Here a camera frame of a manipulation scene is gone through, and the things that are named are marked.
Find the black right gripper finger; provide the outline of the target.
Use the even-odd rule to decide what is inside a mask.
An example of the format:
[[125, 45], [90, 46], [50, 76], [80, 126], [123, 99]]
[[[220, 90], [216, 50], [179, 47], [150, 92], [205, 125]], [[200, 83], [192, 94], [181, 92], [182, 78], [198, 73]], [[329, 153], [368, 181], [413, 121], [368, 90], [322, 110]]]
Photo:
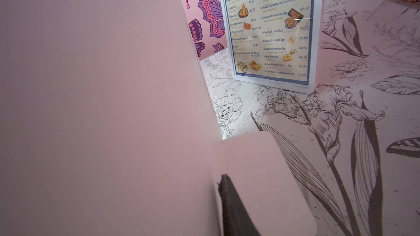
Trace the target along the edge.
[[224, 236], [260, 236], [232, 182], [223, 174], [218, 183], [222, 201], [222, 220]]

